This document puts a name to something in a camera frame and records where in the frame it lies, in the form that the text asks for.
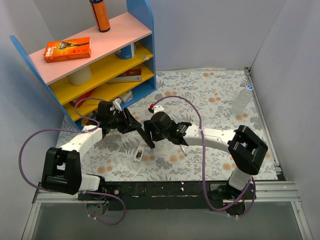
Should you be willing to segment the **black remote control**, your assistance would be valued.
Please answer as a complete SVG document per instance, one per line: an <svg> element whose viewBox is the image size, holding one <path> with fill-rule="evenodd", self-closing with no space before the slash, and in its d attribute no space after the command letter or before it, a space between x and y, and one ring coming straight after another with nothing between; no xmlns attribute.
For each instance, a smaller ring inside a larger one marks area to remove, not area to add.
<svg viewBox="0 0 320 240"><path fill-rule="evenodd" d="M143 128L140 127L140 128L137 130L137 132L139 133L139 135L142 137L142 139L144 140L144 142L147 144L147 146L148 146L150 149L154 149L154 148L155 148L155 144L154 144L154 142L152 141L150 131L148 131L148 130L143 130Z"/></svg>

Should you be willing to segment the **white remote control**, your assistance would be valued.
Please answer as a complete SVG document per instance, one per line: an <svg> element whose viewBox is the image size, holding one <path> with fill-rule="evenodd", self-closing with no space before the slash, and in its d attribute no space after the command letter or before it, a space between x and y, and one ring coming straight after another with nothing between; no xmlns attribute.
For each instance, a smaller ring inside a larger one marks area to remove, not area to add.
<svg viewBox="0 0 320 240"><path fill-rule="evenodd" d="M146 147L147 147L146 143L142 140L139 143L139 146L134 153L134 156L133 156L134 162L141 162L142 157L144 156L144 152L145 152Z"/></svg>

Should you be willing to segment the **small screwdriver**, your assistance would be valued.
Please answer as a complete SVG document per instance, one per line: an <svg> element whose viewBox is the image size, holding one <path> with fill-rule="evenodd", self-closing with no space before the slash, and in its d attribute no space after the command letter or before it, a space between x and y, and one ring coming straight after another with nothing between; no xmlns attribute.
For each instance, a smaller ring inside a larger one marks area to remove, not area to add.
<svg viewBox="0 0 320 240"><path fill-rule="evenodd" d="M180 150L181 150L181 152L183 153L183 155L184 155L184 156L187 156L188 154L187 154L185 148L184 148L182 145L180 145L179 147L180 147Z"/></svg>

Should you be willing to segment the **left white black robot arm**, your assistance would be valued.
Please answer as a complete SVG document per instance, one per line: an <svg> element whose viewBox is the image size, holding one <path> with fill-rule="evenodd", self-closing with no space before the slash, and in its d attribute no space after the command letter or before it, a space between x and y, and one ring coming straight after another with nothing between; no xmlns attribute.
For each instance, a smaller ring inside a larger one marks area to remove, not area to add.
<svg viewBox="0 0 320 240"><path fill-rule="evenodd" d="M110 130L116 129L122 134L137 131L142 137L145 132L142 125L127 108L111 101L100 101L95 120L96 125L87 125L83 133L59 148L51 147L45 155L41 186L50 191L74 195L89 191L95 200L106 196L104 179L98 175L82 173L81 158Z"/></svg>

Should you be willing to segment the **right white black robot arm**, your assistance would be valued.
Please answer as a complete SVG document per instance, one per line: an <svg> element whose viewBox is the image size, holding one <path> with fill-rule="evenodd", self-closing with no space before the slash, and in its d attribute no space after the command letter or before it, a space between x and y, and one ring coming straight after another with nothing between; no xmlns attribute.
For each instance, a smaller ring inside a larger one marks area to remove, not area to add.
<svg viewBox="0 0 320 240"><path fill-rule="evenodd" d="M166 139L174 145L204 145L230 154L236 167L228 179L226 192L232 199L243 195L247 182L259 173L268 151L267 144L245 125L235 130L201 130L190 122L176 123L163 111L155 113L143 124L148 141Z"/></svg>

